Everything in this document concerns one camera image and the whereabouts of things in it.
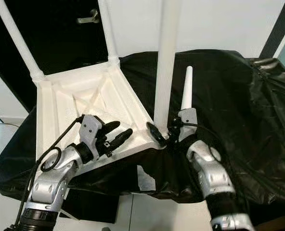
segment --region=floor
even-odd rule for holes
[[[0,125],[0,153],[17,127]],[[0,194],[0,231],[13,224],[19,201]],[[147,195],[121,196],[115,224],[58,218],[56,231],[211,231],[205,202],[178,204]]]

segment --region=door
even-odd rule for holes
[[[31,53],[49,75],[107,61],[97,0],[6,0]],[[99,23],[77,23],[98,12]],[[26,109],[36,104],[36,88],[0,19],[0,76]]]

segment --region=black cable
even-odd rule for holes
[[[18,210],[18,213],[17,213],[17,217],[16,217],[16,220],[15,220],[15,224],[14,224],[14,227],[17,227],[18,223],[19,223],[19,220],[20,220],[20,217],[21,217],[21,214],[22,214],[22,211],[23,211],[23,207],[24,207],[24,203],[27,199],[27,194],[29,193],[28,191],[28,186],[30,188],[30,190],[32,190],[32,187],[33,187],[33,184],[34,184],[34,181],[35,181],[35,177],[36,177],[36,173],[37,173],[37,169],[38,167],[40,166],[41,162],[43,161],[43,159],[47,156],[47,154],[55,149],[56,145],[59,143],[59,141],[68,133],[68,131],[77,123],[77,122],[82,122],[82,119],[83,119],[84,115],[82,115],[81,117],[79,118],[76,118],[69,126],[68,128],[58,137],[58,139],[49,147],[48,150],[46,150],[41,156],[40,158],[36,161],[36,164],[33,166],[33,168],[31,169],[31,172],[29,174],[29,177],[28,177],[28,180],[27,180],[27,183],[25,185],[25,188],[24,188],[24,192],[23,192],[23,196],[22,196],[22,201],[20,203],[20,206],[19,206],[19,210]]]
[[[219,140],[220,144],[223,146],[220,137],[213,131],[211,131],[210,129],[206,128],[205,126],[202,126],[200,124],[191,124],[191,123],[182,123],[182,125],[184,126],[192,126],[192,127],[197,127],[197,128],[202,128],[204,130],[206,130],[207,132],[209,132],[210,134],[212,134],[216,139]]]
[[[18,127],[19,128],[19,126],[17,126],[17,125],[15,125],[15,124],[8,124],[8,123],[0,123],[0,125],[12,125],[12,126],[15,126],[15,127]]]
[[[45,163],[43,163],[41,165],[41,168],[40,168],[42,172],[48,172],[48,171],[52,170],[58,164],[58,162],[59,162],[59,160],[61,158],[61,152],[62,151],[61,151],[61,149],[59,147],[53,147],[52,150],[54,150],[54,149],[57,150],[57,152],[58,152],[56,160],[54,160],[54,163],[52,164],[52,166],[50,166],[48,168],[45,168]]]
[[[208,145],[208,149],[209,149],[209,152],[210,152],[211,156],[213,156],[213,158],[214,158],[218,163],[220,163],[220,160],[218,160],[218,159],[214,156],[210,145]]]

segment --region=black plastic sheet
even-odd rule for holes
[[[157,52],[121,58],[122,72],[151,117],[156,65]],[[198,123],[215,131],[223,146],[204,130],[198,129],[197,135],[218,148],[238,194],[258,204],[285,202],[285,68],[276,59],[244,59],[235,51],[177,53],[169,122],[180,109],[188,65],[194,68]],[[24,129],[29,128],[22,126],[19,131]],[[35,125],[19,135],[0,156],[0,192],[13,198],[20,198],[34,164],[35,140],[29,139],[35,139]],[[179,203],[199,202],[203,198],[185,151],[184,143],[145,150],[75,177],[69,186],[107,195],[147,193]],[[137,165],[155,179],[155,191],[140,191]]]

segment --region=robotic hand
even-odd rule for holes
[[[80,143],[77,145],[73,143],[61,151],[55,145],[75,122],[82,124],[79,130]],[[57,150],[58,153],[50,156],[42,164],[40,168],[42,173],[33,183],[39,165],[34,168],[25,210],[20,219],[16,220],[15,225],[5,231],[52,231],[64,200],[67,185],[77,175],[78,170],[83,164],[96,161],[104,154],[110,157],[112,151],[122,145],[133,133],[132,129],[128,129],[117,135],[113,141],[107,141],[106,134],[119,125],[120,122],[118,121],[105,124],[98,117],[92,115],[84,115],[76,119],[53,146],[45,152],[48,154],[51,150]]]

